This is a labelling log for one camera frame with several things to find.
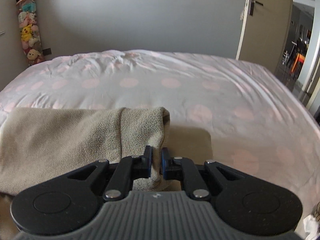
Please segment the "beige fleece zip jacket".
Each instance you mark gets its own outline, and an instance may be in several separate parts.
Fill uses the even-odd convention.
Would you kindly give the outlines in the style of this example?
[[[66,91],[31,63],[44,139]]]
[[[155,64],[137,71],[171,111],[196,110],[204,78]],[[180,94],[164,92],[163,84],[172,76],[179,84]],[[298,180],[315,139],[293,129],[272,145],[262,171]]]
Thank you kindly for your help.
[[[136,190],[177,189],[159,174],[160,151],[202,164],[213,157],[210,134],[202,128],[170,124],[163,107],[113,110],[16,108],[1,126],[1,239],[18,230],[10,215],[15,195],[38,183],[99,159],[117,163],[152,147],[151,178]]]

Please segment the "white garment on pile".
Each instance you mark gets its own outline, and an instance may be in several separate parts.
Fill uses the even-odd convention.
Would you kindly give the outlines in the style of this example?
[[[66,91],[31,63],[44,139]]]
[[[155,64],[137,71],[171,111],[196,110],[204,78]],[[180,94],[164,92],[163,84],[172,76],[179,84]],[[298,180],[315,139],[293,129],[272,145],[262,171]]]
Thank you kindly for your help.
[[[303,226],[305,231],[305,240],[319,239],[319,221],[317,221],[313,215],[308,215],[303,219]]]

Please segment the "beige room door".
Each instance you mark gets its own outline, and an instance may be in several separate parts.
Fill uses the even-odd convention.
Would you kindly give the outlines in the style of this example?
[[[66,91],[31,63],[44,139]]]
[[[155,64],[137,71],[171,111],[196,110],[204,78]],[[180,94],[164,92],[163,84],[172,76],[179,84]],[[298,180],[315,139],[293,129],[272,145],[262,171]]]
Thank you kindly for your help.
[[[236,59],[259,64],[275,73],[281,62],[290,28],[293,0],[257,0],[249,16],[246,0]]]

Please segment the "orange chair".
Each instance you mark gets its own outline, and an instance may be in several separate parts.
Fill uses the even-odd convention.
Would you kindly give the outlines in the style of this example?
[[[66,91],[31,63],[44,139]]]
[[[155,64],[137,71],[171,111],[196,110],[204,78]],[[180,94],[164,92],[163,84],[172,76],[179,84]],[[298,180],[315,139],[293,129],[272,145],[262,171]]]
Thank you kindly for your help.
[[[293,64],[290,68],[290,76],[293,79],[297,78],[297,75],[299,74],[299,72],[304,64],[304,61],[305,61],[305,56],[301,53],[297,53],[296,57],[293,61]]]

